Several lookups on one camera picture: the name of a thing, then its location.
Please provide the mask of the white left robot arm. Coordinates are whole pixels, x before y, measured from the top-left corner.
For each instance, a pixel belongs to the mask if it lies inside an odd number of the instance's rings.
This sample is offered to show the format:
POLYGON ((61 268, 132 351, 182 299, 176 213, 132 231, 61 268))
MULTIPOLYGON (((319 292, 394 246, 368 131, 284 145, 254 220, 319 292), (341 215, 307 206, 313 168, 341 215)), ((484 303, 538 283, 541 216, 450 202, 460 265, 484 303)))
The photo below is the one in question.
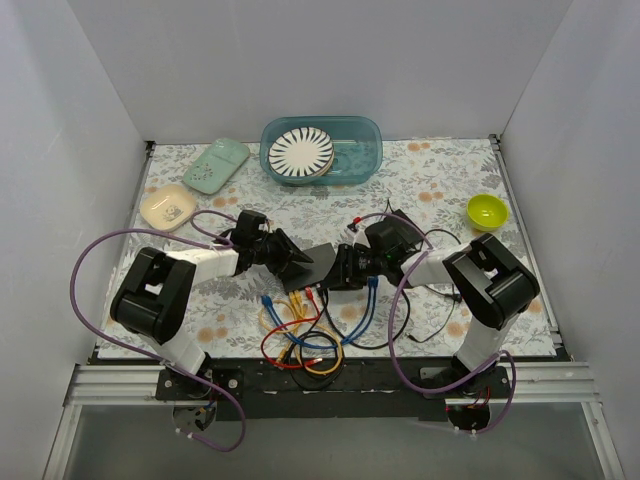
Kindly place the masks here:
POLYGON ((264 214, 243 210, 221 247, 141 249, 111 303, 110 316, 161 359, 194 375, 206 354, 182 327, 193 286, 239 275, 253 265, 266 266, 286 282, 312 262, 282 229, 270 230, 264 214))

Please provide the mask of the black power adapter brick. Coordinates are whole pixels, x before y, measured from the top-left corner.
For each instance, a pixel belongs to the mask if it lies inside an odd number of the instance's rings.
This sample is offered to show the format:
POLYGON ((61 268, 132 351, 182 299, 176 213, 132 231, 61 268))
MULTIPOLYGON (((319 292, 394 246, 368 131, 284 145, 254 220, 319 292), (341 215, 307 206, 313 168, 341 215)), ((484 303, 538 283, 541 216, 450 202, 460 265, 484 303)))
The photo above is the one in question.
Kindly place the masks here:
POLYGON ((400 223, 404 222, 404 223, 413 224, 413 221, 409 218, 409 216, 402 209, 391 210, 390 211, 390 219, 392 221, 395 221, 395 222, 400 222, 400 223))

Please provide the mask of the black network switch box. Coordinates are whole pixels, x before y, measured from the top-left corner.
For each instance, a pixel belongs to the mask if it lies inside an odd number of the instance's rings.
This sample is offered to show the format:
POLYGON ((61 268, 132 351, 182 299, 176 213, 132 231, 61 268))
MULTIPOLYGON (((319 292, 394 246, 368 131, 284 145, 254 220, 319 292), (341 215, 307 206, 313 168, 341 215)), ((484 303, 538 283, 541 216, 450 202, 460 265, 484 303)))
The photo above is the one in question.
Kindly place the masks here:
POLYGON ((324 243, 304 250, 311 263, 292 262, 280 276, 286 293, 304 290, 320 283, 334 264, 336 253, 331 243, 324 243))

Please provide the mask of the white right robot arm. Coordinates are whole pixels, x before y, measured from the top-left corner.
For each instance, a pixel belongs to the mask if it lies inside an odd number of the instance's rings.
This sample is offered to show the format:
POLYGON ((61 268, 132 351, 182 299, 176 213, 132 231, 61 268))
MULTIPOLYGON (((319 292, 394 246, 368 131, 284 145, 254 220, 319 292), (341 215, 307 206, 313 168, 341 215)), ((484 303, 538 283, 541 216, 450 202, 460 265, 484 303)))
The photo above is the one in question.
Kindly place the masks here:
POLYGON ((495 363, 506 335, 540 293, 531 271, 495 236, 484 233, 465 244, 433 250, 415 226, 387 218, 342 244, 322 286, 356 290, 380 276, 399 291, 450 284, 472 314, 462 346, 444 370, 451 380, 495 363))

